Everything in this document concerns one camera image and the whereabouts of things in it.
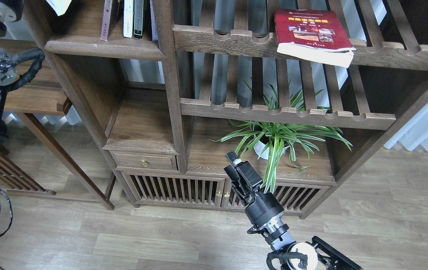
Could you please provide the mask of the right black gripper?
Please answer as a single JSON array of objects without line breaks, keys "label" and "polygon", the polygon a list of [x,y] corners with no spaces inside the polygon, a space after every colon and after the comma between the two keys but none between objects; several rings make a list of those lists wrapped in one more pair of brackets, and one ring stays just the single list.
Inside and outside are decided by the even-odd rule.
[{"label": "right black gripper", "polygon": [[258,186],[262,183],[261,177],[248,161],[242,161],[234,152],[226,154],[230,165],[224,168],[231,178],[232,188],[237,194],[240,202],[248,207],[253,204],[256,207],[263,207],[262,196]]}]

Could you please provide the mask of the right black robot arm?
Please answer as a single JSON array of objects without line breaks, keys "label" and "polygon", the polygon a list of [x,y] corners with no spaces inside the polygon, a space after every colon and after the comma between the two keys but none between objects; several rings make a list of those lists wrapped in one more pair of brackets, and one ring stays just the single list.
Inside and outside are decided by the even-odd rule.
[{"label": "right black robot arm", "polygon": [[260,234],[272,252],[267,254],[266,264],[274,269],[273,259],[278,259],[282,270],[315,270],[322,263],[327,270],[359,270],[360,265],[327,244],[320,237],[312,241],[295,241],[282,222],[284,208],[272,193],[260,189],[262,179],[248,161],[242,161],[235,152],[226,154],[230,165],[224,170],[231,179],[232,187],[252,227],[248,234]]}]

